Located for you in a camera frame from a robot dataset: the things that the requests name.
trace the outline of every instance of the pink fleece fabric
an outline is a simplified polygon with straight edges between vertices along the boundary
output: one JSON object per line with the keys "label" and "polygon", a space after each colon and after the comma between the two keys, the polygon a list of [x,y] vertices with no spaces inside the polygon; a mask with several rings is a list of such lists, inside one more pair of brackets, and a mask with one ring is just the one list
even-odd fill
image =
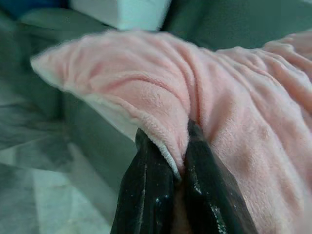
{"label": "pink fleece fabric", "polygon": [[312,232],[312,32],[212,52],[167,33],[112,31],[52,48],[32,65],[143,128],[180,173],[195,120],[260,234]]}

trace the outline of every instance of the gray couch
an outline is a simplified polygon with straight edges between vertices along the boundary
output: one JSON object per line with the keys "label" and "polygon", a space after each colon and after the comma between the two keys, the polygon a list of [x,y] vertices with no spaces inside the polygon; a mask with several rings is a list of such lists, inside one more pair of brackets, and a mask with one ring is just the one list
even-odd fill
{"label": "gray couch", "polygon": [[[73,10],[38,9],[18,21],[0,10],[0,75],[48,118],[64,118],[73,141],[118,191],[135,145],[87,104],[44,83],[29,63],[49,46],[108,28]],[[258,47],[309,28],[312,4],[302,0],[173,0],[164,24],[164,30],[211,49]]]}

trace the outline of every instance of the white object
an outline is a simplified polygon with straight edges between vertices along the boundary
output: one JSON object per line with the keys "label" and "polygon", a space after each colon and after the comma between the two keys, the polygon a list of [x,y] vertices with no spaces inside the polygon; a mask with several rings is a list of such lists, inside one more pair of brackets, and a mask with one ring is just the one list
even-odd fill
{"label": "white object", "polygon": [[171,0],[70,0],[70,7],[120,30],[158,31]]}

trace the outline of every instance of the pink blanket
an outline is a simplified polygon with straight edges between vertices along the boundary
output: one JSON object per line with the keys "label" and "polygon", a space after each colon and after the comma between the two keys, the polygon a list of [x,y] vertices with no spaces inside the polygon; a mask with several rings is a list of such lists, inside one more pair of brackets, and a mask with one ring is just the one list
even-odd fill
{"label": "pink blanket", "polygon": [[32,65],[130,138],[141,127],[177,177],[195,120],[260,234],[312,232],[312,32],[217,52],[166,33],[108,32]]}

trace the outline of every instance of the shiny black material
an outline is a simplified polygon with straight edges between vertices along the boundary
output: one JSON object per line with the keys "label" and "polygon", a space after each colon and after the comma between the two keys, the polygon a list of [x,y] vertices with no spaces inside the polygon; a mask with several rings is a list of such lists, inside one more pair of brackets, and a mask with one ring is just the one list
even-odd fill
{"label": "shiny black material", "polygon": [[111,234],[169,234],[174,205],[173,172],[142,130],[137,154],[119,191]]}
{"label": "shiny black material", "polygon": [[185,205],[194,234],[256,234],[233,175],[211,152],[203,133],[189,122],[185,157]]}

